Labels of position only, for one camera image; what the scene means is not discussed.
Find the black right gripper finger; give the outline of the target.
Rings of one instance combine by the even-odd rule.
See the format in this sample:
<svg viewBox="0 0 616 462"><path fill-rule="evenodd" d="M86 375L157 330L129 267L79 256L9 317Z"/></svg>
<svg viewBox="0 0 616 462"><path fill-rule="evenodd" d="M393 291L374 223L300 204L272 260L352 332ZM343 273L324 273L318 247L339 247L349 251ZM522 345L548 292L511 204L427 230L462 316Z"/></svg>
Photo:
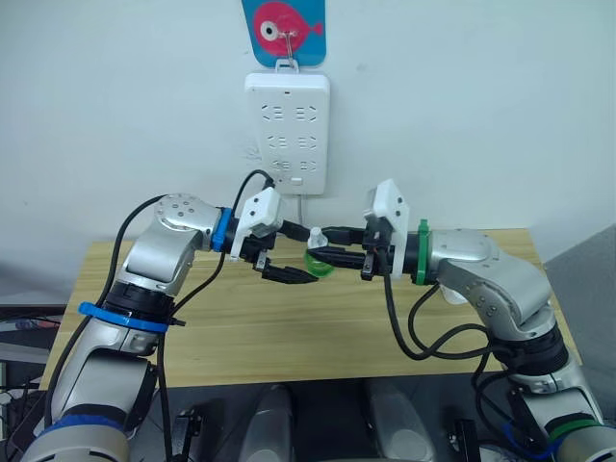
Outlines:
<svg viewBox="0 0 616 462"><path fill-rule="evenodd" d="M307 253L319 262L334 268L359 270L364 266L365 254L354 252L336 246L322 246L311 248Z"/></svg>
<svg viewBox="0 0 616 462"><path fill-rule="evenodd" d="M331 244L354 245L363 242L365 229L350 226L326 226L323 235Z"/></svg>

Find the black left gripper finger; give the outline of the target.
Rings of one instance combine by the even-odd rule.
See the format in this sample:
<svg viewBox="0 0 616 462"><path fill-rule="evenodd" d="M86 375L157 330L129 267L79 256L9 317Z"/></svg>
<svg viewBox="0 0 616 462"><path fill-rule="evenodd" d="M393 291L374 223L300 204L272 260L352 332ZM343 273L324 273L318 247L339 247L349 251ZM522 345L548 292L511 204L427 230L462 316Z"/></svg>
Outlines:
<svg viewBox="0 0 616 462"><path fill-rule="evenodd" d="M306 243L310 237L310 229L305 226L284 220L278 232L293 241Z"/></svg>
<svg viewBox="0 0 616 462"><path fill-rule="evenodd" d="M282 284L309 284L315 282L315 276L303 269L292 267L279 268L267 265L262 270L262 278Z"/></svg>

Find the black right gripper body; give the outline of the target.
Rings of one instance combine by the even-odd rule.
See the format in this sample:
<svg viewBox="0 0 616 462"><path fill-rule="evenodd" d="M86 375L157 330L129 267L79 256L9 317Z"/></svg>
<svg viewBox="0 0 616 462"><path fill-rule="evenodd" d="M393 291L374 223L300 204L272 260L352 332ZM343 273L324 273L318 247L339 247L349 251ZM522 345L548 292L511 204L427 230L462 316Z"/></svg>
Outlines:
<svg viewBox="0 0 616 462"><path fill-rule="evenodd" d="M361 268L361 279L372 281L378 276L391 273L393 258L392 240L394 228L385 218L369 217L362 238L362 248L365 251L364 263Z"/></svg>

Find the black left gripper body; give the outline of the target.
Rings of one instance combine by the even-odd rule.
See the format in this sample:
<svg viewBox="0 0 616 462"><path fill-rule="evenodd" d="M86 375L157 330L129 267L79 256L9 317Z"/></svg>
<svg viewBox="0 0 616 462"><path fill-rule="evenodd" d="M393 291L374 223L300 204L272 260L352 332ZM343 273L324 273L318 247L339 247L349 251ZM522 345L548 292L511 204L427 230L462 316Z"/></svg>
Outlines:
<svg viewBox="0 0 616 462"><path fill-rule="evenodd" d="M243 241L240 258L251 264L255 271L260 272L262 278L270 277L270 258L268 253L274 249L276 236L276 232L262 238L251 234Z"/></svg>

